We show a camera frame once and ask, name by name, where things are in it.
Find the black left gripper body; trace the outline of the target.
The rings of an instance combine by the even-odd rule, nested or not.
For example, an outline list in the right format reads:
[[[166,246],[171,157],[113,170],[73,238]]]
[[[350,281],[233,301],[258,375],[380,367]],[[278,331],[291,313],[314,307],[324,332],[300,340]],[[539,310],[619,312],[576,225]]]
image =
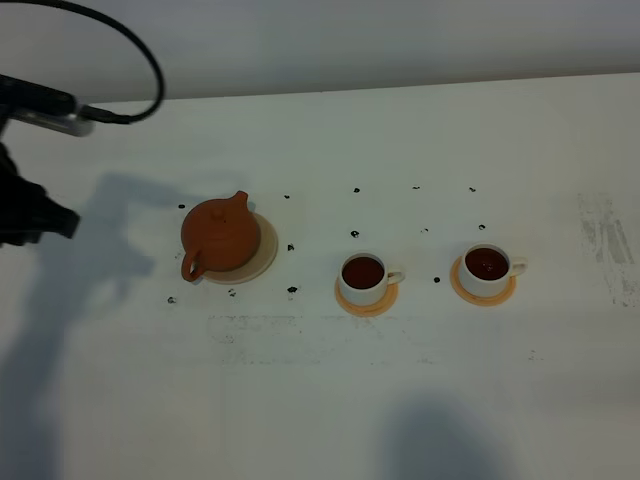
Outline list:
[[[1,144],[1,244],[36,244],[46,223],[45,190],[25,180]]]

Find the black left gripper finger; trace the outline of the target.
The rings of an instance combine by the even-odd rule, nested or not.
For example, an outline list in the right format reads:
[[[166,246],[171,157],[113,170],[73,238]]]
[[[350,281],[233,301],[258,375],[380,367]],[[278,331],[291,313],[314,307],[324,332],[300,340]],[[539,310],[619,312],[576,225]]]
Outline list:
[[[38,202],[38,228],[42,232],[56,233],[72,239],[78,229],[80,216],[73,210],[65,208],[49,197]]]

